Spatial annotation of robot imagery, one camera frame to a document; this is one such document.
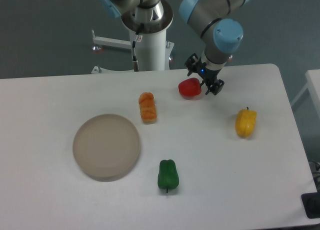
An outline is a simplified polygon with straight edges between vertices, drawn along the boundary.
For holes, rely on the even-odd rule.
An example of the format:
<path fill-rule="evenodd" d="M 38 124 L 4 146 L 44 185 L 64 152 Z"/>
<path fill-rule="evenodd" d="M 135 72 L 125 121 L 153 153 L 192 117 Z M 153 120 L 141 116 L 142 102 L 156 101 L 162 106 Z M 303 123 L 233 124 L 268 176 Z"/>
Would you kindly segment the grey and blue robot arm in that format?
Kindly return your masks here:
<path fill-rule="evenodd" d="M 183 0 L 179 14 L 205 43 L 201 55 L 192 54 L 185 66 L 196 73 L 207 92 L 218 94 L 224 81 L 218 74 L 239 48 L 243 28 L 228 15 L 250 0 Z M 173 10 L 165 0 L 100 0 L 104 10 L 120 18 L 129 31 L 129 49 L 136 72 L 162 71 L 169 56 L 166 33 L 173 21 Z"/>

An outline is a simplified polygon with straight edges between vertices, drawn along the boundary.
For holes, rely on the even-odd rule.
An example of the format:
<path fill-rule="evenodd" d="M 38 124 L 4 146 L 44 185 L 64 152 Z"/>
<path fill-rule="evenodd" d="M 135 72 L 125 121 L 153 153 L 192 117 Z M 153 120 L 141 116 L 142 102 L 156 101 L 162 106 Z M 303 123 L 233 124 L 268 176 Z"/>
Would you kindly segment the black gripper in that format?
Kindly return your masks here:
<path fill-rule="evenodd" d="M 213 67 L 211 67 L 210 65 L 207 65 L 206 62 L 199 61 L 197 54 L 193 53 L 187 58 L 184 66 L 188 71 L 187 76 L 190 76 L 193 73 L 198 73 L 202 78 L 200 86 L 207 86 L 205 95 L 212 93 L 216 96 L 222 90 L 225 82 L 221 79 L 217 79 L 217 76 L 222 69 L 219 65 L 213 64 Z"/>

